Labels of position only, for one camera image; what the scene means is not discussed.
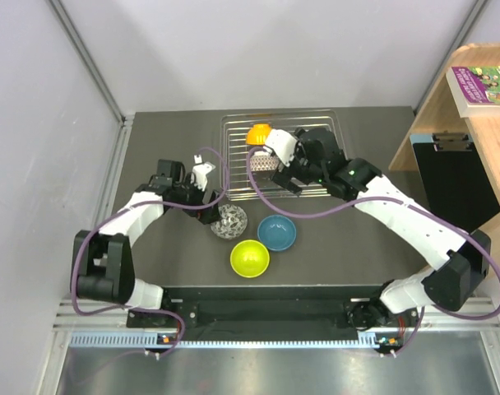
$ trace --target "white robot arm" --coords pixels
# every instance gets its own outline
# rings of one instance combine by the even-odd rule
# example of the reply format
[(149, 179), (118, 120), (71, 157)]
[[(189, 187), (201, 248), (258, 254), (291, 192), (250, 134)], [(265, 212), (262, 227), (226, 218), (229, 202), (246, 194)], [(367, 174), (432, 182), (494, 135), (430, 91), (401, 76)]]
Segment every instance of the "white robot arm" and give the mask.
[[(186, 174), (181, 162), (159, 160), (157, 173), (151, 176), (148, 184), (141, 185), (119, 210), (125, 212), (100, 228), (81, 261), (76, 282), (78, 297), (129, 307), (160, 309), (164, 291), (160, 286), (135, 278), (131, 248), (148, 226), (171, 208), (171, 203), (188, 207), (203, 205), (208, 174), (215, 166), (203, 162), (201, 156), (195, 156), (194, 160), (195, 165), (189, 174)], [(216, 197), (214, 191), (210, 202)], [(142, 205), (143, 202), (154, 204)], [(183, 211), (202, 224), (220, 219), (217, 204), (207, 209)], [(73, 266), (88, 234), (89, 231), (82, 230), (76, 235)]]
[[(347, 160), (334, 135), (325, 128), (298, 129), (295, 133), (273, 129), (264, 149), (280, 160), (272, 181), (292, 193), (301, 192), (291, 181), (296, 178), (304, 184), (319, 183), (331, 196), (346, 201), (387, 197), (403, 202), (361, 202), (355, 207), (411, 244), (430, 268), (384, 284), (367, 305), (359, 306), (363, 311), (359, 315), (369, 315), (374, 308), (379, 314), (374, 317), (376, 320), (431, 304), (457, 311), (487, 275), (488, 264), (464, 238), (410, 210), (409, 205), (425, 209), (366, 160)], [(486, 234), (476, 230), (472, 236), (489, 251), (490, 239)], [(368, 322), (369, 317), (360, 321)]]

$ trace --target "white wall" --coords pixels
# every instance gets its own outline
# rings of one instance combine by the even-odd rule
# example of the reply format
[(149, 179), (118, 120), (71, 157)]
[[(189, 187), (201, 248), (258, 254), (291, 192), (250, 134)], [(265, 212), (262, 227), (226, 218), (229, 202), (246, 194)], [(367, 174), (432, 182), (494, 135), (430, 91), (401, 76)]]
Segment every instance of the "white wall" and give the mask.
[(489, 0), (465, 42), (500, 42), (500, 0)]
[[(475, 26), (468, 34), (466, 43), (500, 41), (500, 0), (490, 0)], [(496, 278), (486, 280), (480, 290), (490, 295), (495, 305), (500, 300), (500, 286)]]
[(122, 111), (417, 105), (473, 0), (63, 0)]
[(0, 394), (31, 393), (118, 124), (44, 0), (0, 0)]

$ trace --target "green book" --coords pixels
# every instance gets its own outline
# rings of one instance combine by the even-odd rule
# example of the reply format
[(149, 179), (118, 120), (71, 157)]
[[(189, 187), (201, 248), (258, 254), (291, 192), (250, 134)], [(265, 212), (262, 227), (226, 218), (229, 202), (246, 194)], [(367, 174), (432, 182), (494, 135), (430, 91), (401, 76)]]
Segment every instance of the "green book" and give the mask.
[(500, 117), (500, 66), (451, 67), (446, 79), (461, 117)]

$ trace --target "book cover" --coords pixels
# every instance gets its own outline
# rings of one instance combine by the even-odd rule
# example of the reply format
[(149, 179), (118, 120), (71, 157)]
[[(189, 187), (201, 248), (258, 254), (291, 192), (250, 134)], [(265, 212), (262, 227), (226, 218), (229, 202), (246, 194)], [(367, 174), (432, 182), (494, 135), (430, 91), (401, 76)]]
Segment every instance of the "book cover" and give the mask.
[(451, 69), (469, 104), (500, 105), (500, 66)]

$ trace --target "blue bowl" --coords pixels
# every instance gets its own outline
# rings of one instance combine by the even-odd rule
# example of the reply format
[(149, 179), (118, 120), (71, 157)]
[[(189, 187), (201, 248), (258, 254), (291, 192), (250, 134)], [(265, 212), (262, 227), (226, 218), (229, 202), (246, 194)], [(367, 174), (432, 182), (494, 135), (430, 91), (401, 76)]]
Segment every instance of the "blue bowl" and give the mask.
[(285, 251), (296, 240), (296, 225), (286, 216), (268, 216), (257, 228), (257, 237), (270, 251)]

